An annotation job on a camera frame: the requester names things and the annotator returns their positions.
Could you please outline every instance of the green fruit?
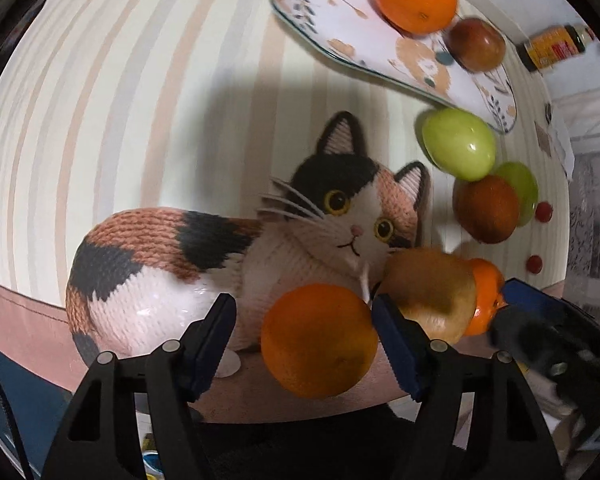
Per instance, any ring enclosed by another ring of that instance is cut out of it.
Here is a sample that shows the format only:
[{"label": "green fruit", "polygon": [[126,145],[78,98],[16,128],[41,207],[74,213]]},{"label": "green fruit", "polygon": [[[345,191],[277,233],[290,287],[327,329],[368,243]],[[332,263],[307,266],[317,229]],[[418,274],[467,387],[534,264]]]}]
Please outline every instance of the green fruit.
[{"label": "green fruit", "polygon": [[533,218],[538,205],[538,182],[534,174],[522,162],[505,162],[494,174],[506,180],[516,191],[520,201],[518,225],[526,225]]},{"label": "green fruit", "polygon": [[422,140],[440,170],[469,182],[485,177],[496,161],[489,125],[457,108],[431,113],[422,126]]}]

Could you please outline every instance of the black wire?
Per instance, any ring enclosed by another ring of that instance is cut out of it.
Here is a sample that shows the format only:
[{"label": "black wire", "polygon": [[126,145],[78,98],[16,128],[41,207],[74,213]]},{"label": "black wire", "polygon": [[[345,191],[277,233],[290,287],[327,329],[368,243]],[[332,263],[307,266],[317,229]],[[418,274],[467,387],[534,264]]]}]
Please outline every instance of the black wire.
[{"label": "black wire", "polygon": [[13,445],[16,448],[16,452],[18,453],[18,460],[20,461],[20,467],[22,468],[22,473],[26,480],[35,480],[31,468],[29,466],[29,460],[27,459],[27,453],[24,450],[24,444],[22,443],[22,439],[20,437],[20,431],[18,430],[18,425],[16,424],[16,419],[13,416],[13,411],[11,410],[11,405],[7,400],[7,396],[4,394],[4,390],[2,389],[2,385],[0,384],[0,407],[4,412],[4,416],[7,419],[7,424],[9,426],[9,430],[11,431],[11,437],[13,438]]}]

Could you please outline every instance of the white floral plate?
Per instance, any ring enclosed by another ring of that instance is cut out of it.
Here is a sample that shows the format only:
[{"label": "white floral plate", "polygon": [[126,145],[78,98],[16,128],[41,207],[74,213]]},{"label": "white floral plate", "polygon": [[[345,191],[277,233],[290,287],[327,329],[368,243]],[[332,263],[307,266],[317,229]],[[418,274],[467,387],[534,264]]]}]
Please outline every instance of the white floral plate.
[{"label": "white floral plate", "polygon": [[327,56],[464,108],[496,131],[513,128],[517,110],[502,66],[472,74],[456,63],[441,32],[410,38],[387,23],[370,0],[270,0],[273,9]]}]

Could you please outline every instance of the red cherry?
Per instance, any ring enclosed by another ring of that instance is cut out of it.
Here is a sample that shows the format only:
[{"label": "red cherry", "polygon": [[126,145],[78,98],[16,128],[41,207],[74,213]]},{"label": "red cherry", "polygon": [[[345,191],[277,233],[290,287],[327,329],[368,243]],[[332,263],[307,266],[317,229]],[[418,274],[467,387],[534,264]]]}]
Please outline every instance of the red cherry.
[{"label": "red cherry", "polygon": [[548,202],[541,202],[536,207],[536,220],[546,224],[554,215],[554,208]]},{"label": "red cherry", "polygon": [[537,254],[529,256],[529,259],[526,261],[526,270],[532,274],[539,274],[542,270],[542,258]]}]

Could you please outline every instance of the calico cat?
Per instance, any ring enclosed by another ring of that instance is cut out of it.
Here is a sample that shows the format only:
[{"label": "calico cat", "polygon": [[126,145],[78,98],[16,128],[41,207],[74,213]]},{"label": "calico cat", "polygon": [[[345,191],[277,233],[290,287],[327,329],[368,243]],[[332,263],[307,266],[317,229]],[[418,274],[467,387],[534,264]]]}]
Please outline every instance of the calico cat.
[{"label": "calico cat", "polygon": [[426,168],[411,162],[393,174],[373,161],[349,112],[331,118],[290,183],[273,182],[283,195],[263,196],[276,205],[258,210],[265,221],[140,208],[94,227],[66,288],[69,327],[84,362],[104,349],[135,356],[180,338],[220,292],[238,305],[228,348],[252,346],[264,315],[286,292],[321,282],[362,295],[363,273],[377,282],[389,254],[416,243]]}]

